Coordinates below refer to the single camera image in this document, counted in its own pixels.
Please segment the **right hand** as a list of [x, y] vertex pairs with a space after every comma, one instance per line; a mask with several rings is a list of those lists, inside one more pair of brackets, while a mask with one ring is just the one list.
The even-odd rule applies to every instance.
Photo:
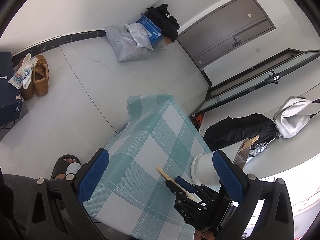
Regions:
[[215, 237], [211, 231], [202, 232], [202, 231], [196, 230], [194, 233], [194, 240], [204, 240], [204, 239], [214, 240]]

